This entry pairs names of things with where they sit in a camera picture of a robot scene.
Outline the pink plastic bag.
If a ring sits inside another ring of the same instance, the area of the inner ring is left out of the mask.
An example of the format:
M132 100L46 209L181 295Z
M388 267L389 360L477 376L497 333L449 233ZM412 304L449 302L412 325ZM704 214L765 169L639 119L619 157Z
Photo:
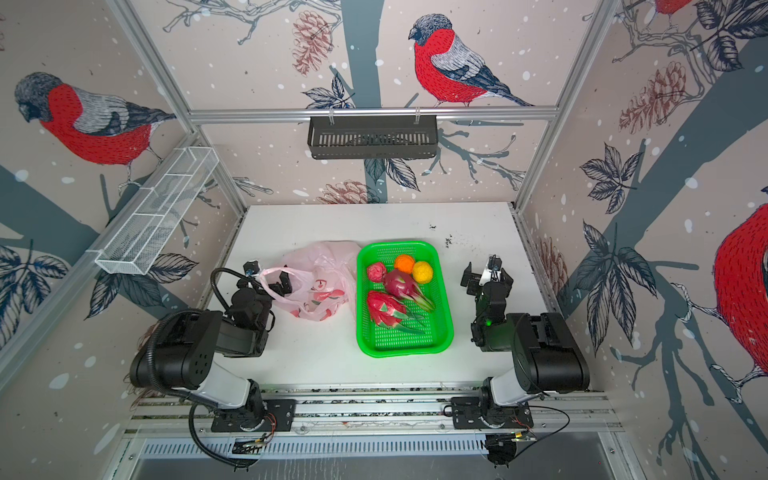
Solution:
M261 270L255 278L273 304L296 318L323 321L347 305L357 303L357 256L361 247L352 241L315 242L284 255L277 265ZM279 273L290 275L293 292L278 296L268 286Z

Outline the yellow round fruit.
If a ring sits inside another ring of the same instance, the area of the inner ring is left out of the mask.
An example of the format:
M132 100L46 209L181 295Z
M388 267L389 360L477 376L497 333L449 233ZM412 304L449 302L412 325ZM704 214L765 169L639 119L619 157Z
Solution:
M412 267L411 276L418 284L425 285L433 280L434 270L428 262L417 261Z

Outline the orange fruit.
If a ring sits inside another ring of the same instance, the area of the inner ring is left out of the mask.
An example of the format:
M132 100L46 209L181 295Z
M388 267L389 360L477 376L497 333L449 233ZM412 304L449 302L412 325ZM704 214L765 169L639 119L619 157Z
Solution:
M407 254L399 255L394 261L394 269L410 275L415 266L415 259Z

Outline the small red fruit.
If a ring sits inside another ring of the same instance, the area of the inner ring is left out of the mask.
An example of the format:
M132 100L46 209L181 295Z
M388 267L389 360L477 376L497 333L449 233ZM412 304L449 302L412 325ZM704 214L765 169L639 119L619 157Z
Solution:
M368 280L374 283L382 283L387 274L388 269L383 262L375 262L366 269Z

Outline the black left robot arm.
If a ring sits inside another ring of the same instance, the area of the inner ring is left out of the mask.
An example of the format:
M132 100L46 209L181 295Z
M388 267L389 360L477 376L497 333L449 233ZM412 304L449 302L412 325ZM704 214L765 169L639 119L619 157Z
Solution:
M273 301L293 292L289 275L263 284L256 261L241 272L218 267L210 285L218 310L185 309L161 319L131 363L132 386L203 405L229 429L255 429L275 414L257 382L215 362L264 353L276 316Z

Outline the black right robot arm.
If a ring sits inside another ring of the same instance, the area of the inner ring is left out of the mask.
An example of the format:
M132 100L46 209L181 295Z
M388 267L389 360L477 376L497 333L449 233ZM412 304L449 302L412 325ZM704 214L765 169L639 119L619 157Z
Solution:
M460 285L475 301L471 342L485 353L509 353L511 368L486 378L477 397L454 399L458 420L483 420L493 428L521 426L529 400L551 392L582 392L590 385L587 362L561 314L506 311L513 284L496 255L481 273L471 265L462 273Z

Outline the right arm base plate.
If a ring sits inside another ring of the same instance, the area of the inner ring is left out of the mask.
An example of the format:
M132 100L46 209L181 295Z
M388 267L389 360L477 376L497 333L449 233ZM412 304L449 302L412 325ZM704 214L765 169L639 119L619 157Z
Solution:
M499 406L479 396L452 397L448 416L457 430L533 428L527 405Z

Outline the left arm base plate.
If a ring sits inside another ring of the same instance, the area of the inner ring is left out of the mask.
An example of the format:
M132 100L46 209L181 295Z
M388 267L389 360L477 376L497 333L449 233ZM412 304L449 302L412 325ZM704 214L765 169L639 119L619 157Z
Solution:
M238 409L216 410L211 425L215 433L288 432L297 402L294 399L268 399Z

